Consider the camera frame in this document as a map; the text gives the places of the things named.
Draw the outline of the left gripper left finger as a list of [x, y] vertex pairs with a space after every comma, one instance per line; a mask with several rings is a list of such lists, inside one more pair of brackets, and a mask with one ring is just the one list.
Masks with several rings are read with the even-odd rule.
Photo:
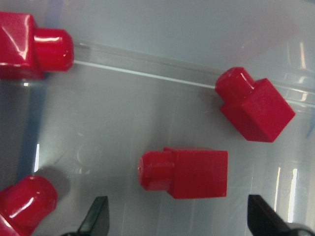
[[78, 230], [63, 236], [107, 236], [109, 229], [109, 201], [107, 196], [102, 196], [95, 198]]

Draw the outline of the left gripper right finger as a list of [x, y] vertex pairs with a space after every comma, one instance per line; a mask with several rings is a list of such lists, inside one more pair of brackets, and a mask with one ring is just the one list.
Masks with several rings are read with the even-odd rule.
[[305, 225], [284, 222], [260, 196], [248, 196], [247, 226], [253, 236], [313, 236]]

